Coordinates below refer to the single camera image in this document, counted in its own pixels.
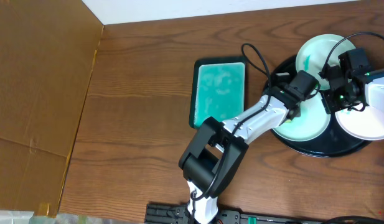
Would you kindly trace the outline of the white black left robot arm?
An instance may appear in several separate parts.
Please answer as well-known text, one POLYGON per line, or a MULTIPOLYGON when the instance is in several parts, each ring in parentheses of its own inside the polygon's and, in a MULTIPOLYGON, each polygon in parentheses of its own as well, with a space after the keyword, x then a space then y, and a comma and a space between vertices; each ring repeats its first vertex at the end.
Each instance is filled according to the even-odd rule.
POLYGON ((190 189, 190 223, 210 223, 218 213, 218 196, 232 181, 249 143, 297 115, 316 81, 298 73, 290 83, 269 86, 242 114, 222 122, 207 118, 179 160, 190 189))

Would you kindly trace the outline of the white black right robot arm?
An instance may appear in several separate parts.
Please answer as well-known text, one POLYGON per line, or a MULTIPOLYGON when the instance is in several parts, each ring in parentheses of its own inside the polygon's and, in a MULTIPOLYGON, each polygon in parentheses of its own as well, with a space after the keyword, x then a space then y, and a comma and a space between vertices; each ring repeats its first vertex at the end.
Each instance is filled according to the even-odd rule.
POLYGON ((326 113, 363 112, 372 107, 384 113, 384 69, 343 69, 336 65, 324 73, 330 88, 321 92, 326 113))

